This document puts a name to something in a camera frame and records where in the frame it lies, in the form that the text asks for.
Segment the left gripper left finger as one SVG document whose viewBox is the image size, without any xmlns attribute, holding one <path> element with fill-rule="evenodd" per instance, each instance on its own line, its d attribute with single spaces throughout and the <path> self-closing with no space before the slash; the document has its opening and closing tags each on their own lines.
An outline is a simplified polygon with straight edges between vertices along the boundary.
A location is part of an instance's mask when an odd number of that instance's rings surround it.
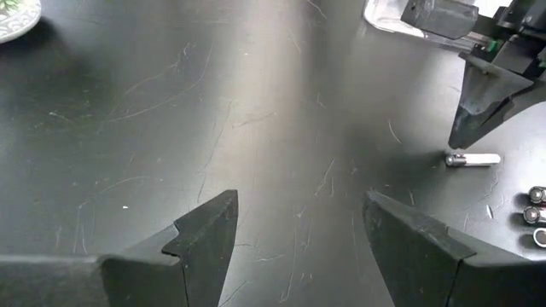
<svg viewBox="0 0 546 307">
<path fill-rule="evenodd" d="M 216 306 L 235 246 L 238 193 L 197 206 L 122 252 L 3 255 L 3 306 Z"/>
</svg>

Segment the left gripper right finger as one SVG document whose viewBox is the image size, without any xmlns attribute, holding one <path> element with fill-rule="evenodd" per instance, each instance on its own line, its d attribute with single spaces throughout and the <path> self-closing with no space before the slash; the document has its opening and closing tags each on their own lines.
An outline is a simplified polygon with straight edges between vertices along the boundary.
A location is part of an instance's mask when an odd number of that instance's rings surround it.
<svg viewBox="0 0 546 307">
<path fill-rule="evenodd" d="M 375 261 L 396 306 L 544 306 L 545 263 L 478 240 L 378 191 L 363 201 Z"/>
</svg>

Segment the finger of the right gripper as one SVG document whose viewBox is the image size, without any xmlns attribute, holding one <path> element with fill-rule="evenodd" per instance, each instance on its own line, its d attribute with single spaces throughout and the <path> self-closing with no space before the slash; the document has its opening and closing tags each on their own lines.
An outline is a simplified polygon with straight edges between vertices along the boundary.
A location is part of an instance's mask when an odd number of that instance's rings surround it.
<svg viewBox="0 0 546 307">
<path fill-rule="evenodd" d="M 545 102 L 545 82 L 538 80 L 518 94 L 495 101 L 484 111 L 471 113 L 462 102 L 458 106 L 458 147 L 469 148 L 478 140 L 527 108 Z"/>
<path fill-rule="evenodd" d="M 448 144 L 466 149 L 508 117 L 514 104 L 510 98 L 530 88 L 533 82 L 479 57 L 461 53 L 465 61 L 462 90 Z"/>
</svg>

